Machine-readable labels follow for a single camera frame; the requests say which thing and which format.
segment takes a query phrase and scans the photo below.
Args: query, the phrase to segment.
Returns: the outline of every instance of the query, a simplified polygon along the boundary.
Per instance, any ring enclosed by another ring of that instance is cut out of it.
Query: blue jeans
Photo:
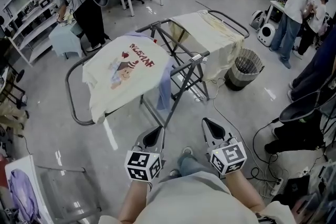
[[[282,15],[279,23],[279,28],[274,35],[271,43],[272,50],[278,50],[283,39],[283,46],[280,51],[280,56],[283,61],[288,62],[290,52],[294,46],[296,36],[300,30],[301,24],[289,18],[285,13]]]
[[[192,175],[192,174],[195,174],[201,171],[214,174],[215,176],[218,177],[218,174],[216,174],[214,169],[210,169],[200,164],[197,161],[197,159],[189,153],[184,153],[183,155],[181,155],[181,157],[177,161],[177,164],[179,167],[180,174],[174,175],[174,176],[167,176],[164,179],[162,179],[160,182],[166,182],[173,178],[178,178],[181,176],[188,176],[188,175]]]

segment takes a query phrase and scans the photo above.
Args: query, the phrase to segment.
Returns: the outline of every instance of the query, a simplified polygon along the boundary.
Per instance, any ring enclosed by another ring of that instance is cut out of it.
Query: drying rack
[[[250,33],[249,33],[248,29],[245,28],[240,23],[238,23],[237,21],[235,21],[234,19],[227,16],[226,14],[224,14],[222,12],[219,12],[217,10],[209,10],[208,13],[215,16],[217,19],[219,19],[224,24],[231,27],[233,30],[237,31],[239,34],[244,36],[244,38],[249,37]],[[246,34],[243,34],[241,31],[237,30],[232,25],[230,25],[227,22],[223,21],[222,19],[218,18],[217,15],[221,15],[221,16],[226,17],[229,21],[233,22],[234,24],[236,24],[240,28],[242,28],[246,32]],[[182,32],[181,32],[181,34],[180,34],[180,36],[177,40],[175,38],[173,38],[169,33],[167,33],[164,29],[162,29],[161,26],[163,24],[167,24],[167,23],[173,23],[173,24],[179,26],[179,28],[182,29]],[[176,64],[173,65],[173,70],[170,73],[170,77],[171,77],[171,80],[173,81],[173,83],[179,88],[179,91],[175,94],[173,94],[173,93],[171,94],[171,98],[174,100],[174,104],[171,107],[166,120],[159,119],[160,116],[159,116],[158,111],[155,108],[153,108],[149,105],[149,103],[147,102],[147,100],[144,98],[143,95],[140,96],[140,104],[145,105],[145,107],[148,109],[149,113],[153,116],[153,118],[155,119],[155,121],[157,122],[157,124],[159,126],[163,126],[164,128],[166,128],[170,119],[171,119],[171,117],[174,114],[174,111],[175,111],[175,109],[176,109],[176,107],[177,107],[177,105],[178,105],[178,103],[181,99],[181,96],[182,96],[183,92],[188,91],[188,90],[192,90],[192,87],[195,86],[200,91],[200,93],[204,95],[206,100],[209,100],[209,94],[208,94],[208,90],[207,90],[207,87],[206,87],[206,83],[202,80],[203,69],[202,69],[201,63],[204,60],[204,57],[209,56],[210,53],[209,53],[209,51],[206,50],[205,52],[202,52],[202,53],[193,54],[183,44],[181,44],[180,41],[182,40],[182,37],[183,37],[184,33],[186,32],[186,30],[181,25],[172,21],[171,19],[165,19],[165,20],[161,20],[161,21],[152,23],[150,25],[147,25],[143,28],[138,29],[136,32],[142,33],[142,32],[147,31],[147,30],[151,31],[151,38],[155,38],[156,33],[158,33],[160,35],[160,37],[164,41],[164,45],[166,45],[168,50],[169,50],[170,56],[173,57],[175,62],[176,62]],[[190,58],[188,60],[183,61],[176,53],[176,50],[178,48],[182,49],[183,52],[186,53]],[[89,121],[81,121],[77,118],[75,107],[74,107],[74,101],[73,101],[72,95],[71,95],[69,77],[70,77],[71,73],[77,67],[79,67],[80,65],[83,65],[85,62],[90,60],[93,56],[95,56],[95,54],[86,56],[85,58],[83,58],[83,59],[79,60],[77,63],[75,63],[70,68],[70,70],[67,72],[66,78],[65,78],[66,92],[67,92],[68,102],[70,104],[71,116],[74,119],[74,121],[76,121],[79,125],[82,125],[82,126],[90,126],[90,125],[94,125],[95,123],[92,119],[89,120]],[[182,82],[181,86],[173,78],[178,73],[183,77],[183,82]],[[112,114],[116,110],[114,110],[110,113],[106,113],[105,117]]]

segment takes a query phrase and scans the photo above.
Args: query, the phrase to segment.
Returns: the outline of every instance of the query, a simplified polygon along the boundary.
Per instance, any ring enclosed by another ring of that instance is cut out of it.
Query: man in white shirt
[[[278,201],[265,206],[241,171],[226,175],[198,163],[186,147],[179,170],[154,186],[147,197],[147,182],[133,181],[118,219],[102,216],[99,224],[295,224],[288,206]]]
[[[293,54],[299,59],[302,59],[302,55],[313,43],[315,35],[322,27],[323,20],[325,17],[326,3],[329,0],[320,0],[320,1],[321,5],[313,8],[314,16],[312,19],[310,19],[310,21],[308,22],[308,26],[306,27],[306,31],[304,31],[302,34],[300,46],[297,47],[295,51],[293,51]]]
[[[288,69],[291,68],[291,65],[288,61],[290,52],[294,46],[296,36],[300,30],[302,19],[306,18],[310,14],[313,9],[313,3],[314,0],[287,0],[286,2],[285,12],[282,15],[279,28],[274,36],[269,50],[279,50],[283,39],[284,44],[280,50],[279,60]]]

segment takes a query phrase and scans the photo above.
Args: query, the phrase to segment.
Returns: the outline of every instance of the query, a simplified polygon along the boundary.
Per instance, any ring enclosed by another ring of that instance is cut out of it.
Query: wire mesh basket
[[[254,81],[264,67],[254,51],[241,49],[234,65],[225,74],[225,84],[230,89],[239,91]]]

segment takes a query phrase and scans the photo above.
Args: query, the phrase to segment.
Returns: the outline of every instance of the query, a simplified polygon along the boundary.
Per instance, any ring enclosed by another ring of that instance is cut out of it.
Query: concrete floor
[[[304,69],[314,54],[314,49],[309,48],[303,60],[291,55],[292,69],[288,70],[279,62],[277,54],[270,52],[257,40],[248,22],[255,10],[268,8],[269,0],[164,0],[164,6],[159,5],[159,0],[146,0],[144,5],[133,4],[135,17],[130,17],[129,10],[115,6],[103,10],[105,32],[114,39],[157,20],[204,9],[196,1],[226,13],[248,27],[251,35],[246,39],[245,47],[252,49],[265,65],[257,79],[244,90],[233,92],[223,86],[215,100],[216,107],[240,130],[247,146],[252,148],[256,131],[277,118],[289,105],[288,83]],[[86,37],[83,37],[82,43],[88,47]],[[130,185],[123,166],[126,152],[136,137],[154,126],[155,122],[147,110],[139,106],[137,99],[107,117],[108,124],[88,127],[78,125],[71,117],[65,92],[66,73],[79,60],[76,55],[70,56],[70,59],[65,60],[49,51],[36,61],[33,68],[24,65],[21,60],[16,63],[18,69],[21,67],[26,70],[19,84],[26,90],[27,110],[30,112],[24,135],[38,163],[85,167],[100,188],[103,213],[116,216]],[[81,82],[81,67],[70,77],[70,84],[78,118],[90,119],[90,96],[87,86]],[[217,86],[208,83],[208,89],[210,96],[213,96]],[[155,100],[150,93],[147,97]],[[193,147],[196,157],[209,165],[204,156],[206,144],[201,129],[201,119],[205,116],[226,122],[215,110],[212,101],[195,102],[192,94],[184,93],[166,130],[166,164],[160,178],[176,167],[176,159],[185,146]],[[256,151],[264,159],[269,158],[264,152],[264,145],[274,139],[272,127],[275,125],[260,131],[255,141]],[[241,141],[239,134],[233,128],[232,131]],[[17,158],[28,154],[24,140],[16,138],[14,143]],[[248,149],[245,150],[248,160],[243,173],[250,177],[250,171],[256,165]],[[277,164],[288,172],[282,172],[276,165],[273,167],[278,171],[278,176],[287,180],[306,166],[311,167],[319,156],[320,151],[285,152],[279,154]],[[263,193],[263,183],[256,180],[251,182]]]

